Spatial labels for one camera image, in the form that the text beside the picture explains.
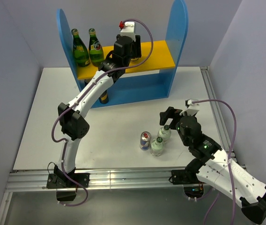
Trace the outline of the black gold can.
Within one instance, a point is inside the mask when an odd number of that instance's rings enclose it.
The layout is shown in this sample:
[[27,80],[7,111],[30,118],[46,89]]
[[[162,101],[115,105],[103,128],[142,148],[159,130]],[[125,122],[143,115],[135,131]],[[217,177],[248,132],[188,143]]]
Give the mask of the black gold can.
[[101,96],[99,97],[99,102],[100,102],[101,104],[106,104],[106,103],[109,102],[109,97],[108,97],[108,92],[107,92],[107,90],[104,91],[104,92],[101,94]]
[[84,80],[84,84],[85,84],[85,86],[87,86],[87,85],[89,84],[90,81],[91,81],[91,79],[85,79],[85,80]]

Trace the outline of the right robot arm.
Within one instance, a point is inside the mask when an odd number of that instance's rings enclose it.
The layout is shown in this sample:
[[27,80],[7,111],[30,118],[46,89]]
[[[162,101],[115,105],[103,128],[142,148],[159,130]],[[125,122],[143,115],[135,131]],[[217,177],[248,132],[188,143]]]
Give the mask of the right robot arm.
[[231,198],[253,223],[266,218],[266,184],[250,175],[228,157],[227,152],[212,138],[202,133],[197,110],[185,111],[168,107],[160,113],[161,126],[171,119],[184,146],[195,157],[185,169],[171,171],[174,185],[206,183]]

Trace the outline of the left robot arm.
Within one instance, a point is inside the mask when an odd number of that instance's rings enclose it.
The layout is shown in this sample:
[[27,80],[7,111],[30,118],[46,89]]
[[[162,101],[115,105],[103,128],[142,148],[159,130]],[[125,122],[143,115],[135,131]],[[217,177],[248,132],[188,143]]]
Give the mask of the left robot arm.
[[88,85],[68,104],[60,103],[58,118],[54,124],[61,125],[63,149],[60,160],[54,167],[56,182],[62,187],[80,185],[75,174],[75,158],[81,139],[89,131],[85,120],[88,111],[100,96],[130,68],[131,59],[141,57],[140,36],[117,35],[113,50],[101,62]]

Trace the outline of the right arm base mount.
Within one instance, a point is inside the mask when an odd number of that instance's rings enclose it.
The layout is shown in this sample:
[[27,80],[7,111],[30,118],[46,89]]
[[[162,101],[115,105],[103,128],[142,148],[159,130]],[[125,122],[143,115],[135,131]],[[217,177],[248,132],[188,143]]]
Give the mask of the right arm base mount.
[[173,185],[183,185],[184,193],[187,197],[200,198],[204,194],[203,184],[195,174],[185,169],[172,170],[169,182]]

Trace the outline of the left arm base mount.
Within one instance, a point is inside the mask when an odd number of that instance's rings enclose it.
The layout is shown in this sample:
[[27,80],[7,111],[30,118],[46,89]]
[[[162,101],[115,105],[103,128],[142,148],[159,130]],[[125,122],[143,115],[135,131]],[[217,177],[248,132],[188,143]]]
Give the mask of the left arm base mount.
[[[89,173],[74,173],[70,177],[80,183],[85,188],[89,185]],[[56,198],[60,202],[72,202],[76,195],[79,185],[70,181],[64,174],[54,174],[51,173],[48,175],[48,180],[46,184],[47,189],[56,190]]]

